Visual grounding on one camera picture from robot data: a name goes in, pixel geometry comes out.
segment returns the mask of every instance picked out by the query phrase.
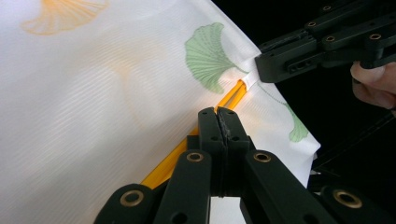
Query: ginkgo leaf print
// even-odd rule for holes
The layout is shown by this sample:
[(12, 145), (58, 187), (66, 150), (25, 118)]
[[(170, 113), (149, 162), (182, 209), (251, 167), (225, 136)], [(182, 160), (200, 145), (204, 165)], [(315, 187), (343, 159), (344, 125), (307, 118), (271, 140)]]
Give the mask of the ginkgo leaf print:
[(288, 104), (284, 104), (286, 108), (291, 113), (294, 121), (294, 128), (289, 133), (289, 140), (291, 142), (300, 142), (303, 138), (308, 136), (308, 129), (306, 129), (305, 125), (301, 122), (301, 120), (297, 117), (297, 115), (293, 112), (291, 107)]
[(195, 79), (210, 91), (224, 93), (219, 84), (221, 75), (229, 68), (235, 67), (228, 59), (221, 45), (221, 30), (224, 25), (215, 22), (195, 30), (192, 38), (186, 42), (186, 64)]
[(300, 119), (297, 117), (297, 115), (294, 113), (294, 111), (291, 109), (289, 104), (283, 103), (280, 100), (276, 99), (271, 93), (265, 90), (263, 86), (259, 84), (259, 87), (268, 95), (270, 96), (273, 100), (276, 102), (284, 105), (290, 112), (291, 117), (293, 118), (293, 123), (294, 127), (293, 130), (289, 133), (289, 140), (291, 142), (300, 142), (304, 138), (308, 136), (308, 129), (306, 129), (305, 125), (300, 121)]
[(41, 0), (38, 17), (21, 27), (35, 35), (53, 35), (92, 21), (108, 5), (108, 0)]

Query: finger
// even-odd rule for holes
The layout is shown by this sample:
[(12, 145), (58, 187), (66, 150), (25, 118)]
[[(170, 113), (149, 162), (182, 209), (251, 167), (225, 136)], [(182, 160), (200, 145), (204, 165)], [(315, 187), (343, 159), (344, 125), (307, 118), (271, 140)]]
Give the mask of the finger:
[(396, 63), (375, 69), (363, 69), (359, 63), (351, 67), (351, 75), (366, 86), (396, 94)]
[(353, 83), (352, 90), (359, 100), (367, 104), (381, 106), (386, 109), (392, 109), (396, 106), (396, 96), (389, 92), (356, 83)]
[(358, 81), (369, 84), (378, 81), (385, 73), (385, 66), (364, 69), (360, 62), (354, 62), (350, 68), (350, 74)]

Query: orange ginkgo leaf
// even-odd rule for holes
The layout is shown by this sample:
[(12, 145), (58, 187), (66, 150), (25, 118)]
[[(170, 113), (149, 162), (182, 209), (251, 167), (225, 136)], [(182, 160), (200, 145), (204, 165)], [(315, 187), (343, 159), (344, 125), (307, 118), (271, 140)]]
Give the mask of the orange ginkgo leaf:
[(108, 0), (42, 0), (40, 15), (21, 27), (35, 35), (53, 35), (92, 21)]

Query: white cloth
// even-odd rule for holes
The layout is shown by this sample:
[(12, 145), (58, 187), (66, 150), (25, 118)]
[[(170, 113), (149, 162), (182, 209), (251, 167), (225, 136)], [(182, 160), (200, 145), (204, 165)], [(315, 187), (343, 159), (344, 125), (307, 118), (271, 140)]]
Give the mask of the white cloth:
[[(92, 223), (201, 109), (257, 76), (260, 51), (207, 0), (3, 0), (0, 29), (2, 224)], [(290, 137), (281, 103), (256, 82), (235, 111), (255, 146), (306, 184), (319, 144), (304, 129)], [(212, 202), (212, 223), (243, 223), (224, 202)]]

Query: black background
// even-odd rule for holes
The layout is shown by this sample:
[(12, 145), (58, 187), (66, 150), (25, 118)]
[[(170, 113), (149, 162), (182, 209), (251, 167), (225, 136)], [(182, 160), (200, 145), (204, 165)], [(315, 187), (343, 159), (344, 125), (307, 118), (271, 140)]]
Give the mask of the black background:
[[(257, 46), (303, 28), (329, 3), (325, 0), (213, 2)], [(363, 103), (354, 96), (350, 66), (319, 67), (276, 86), (321, 143), (320, 159), (329, 153), (343, 152), (325, 164), (314, 163), (314, 170), (321, 175), (311, 176), (308, 187), (315, 189), (323, 183), (347, 185), (395, 216), (396, 120), (388, 110)]]

